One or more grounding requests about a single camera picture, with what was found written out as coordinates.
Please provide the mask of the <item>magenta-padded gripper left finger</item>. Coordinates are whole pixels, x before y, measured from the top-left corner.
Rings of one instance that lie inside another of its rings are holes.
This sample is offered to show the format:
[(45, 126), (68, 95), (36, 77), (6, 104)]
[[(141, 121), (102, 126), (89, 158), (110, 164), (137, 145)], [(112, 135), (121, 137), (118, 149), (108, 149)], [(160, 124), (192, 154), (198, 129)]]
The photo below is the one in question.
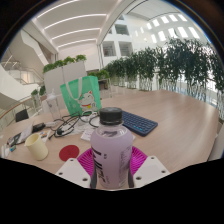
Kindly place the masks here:
[(78, 158), (69, 158), (56, 175), (81, 187), (95, 189), (97, 174), (92, 150), (86, 150)]

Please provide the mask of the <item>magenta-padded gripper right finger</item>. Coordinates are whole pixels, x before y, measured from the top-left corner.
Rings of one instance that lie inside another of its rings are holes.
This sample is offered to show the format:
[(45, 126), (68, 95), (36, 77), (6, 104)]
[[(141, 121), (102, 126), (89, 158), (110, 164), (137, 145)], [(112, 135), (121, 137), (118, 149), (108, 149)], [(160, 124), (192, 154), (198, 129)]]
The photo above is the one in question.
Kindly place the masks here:
[(137, 147), (132, 147), (128, 185), (130, 188), (140, 188), (159, 180), (170, 172), (156, 156), (147, 156)]

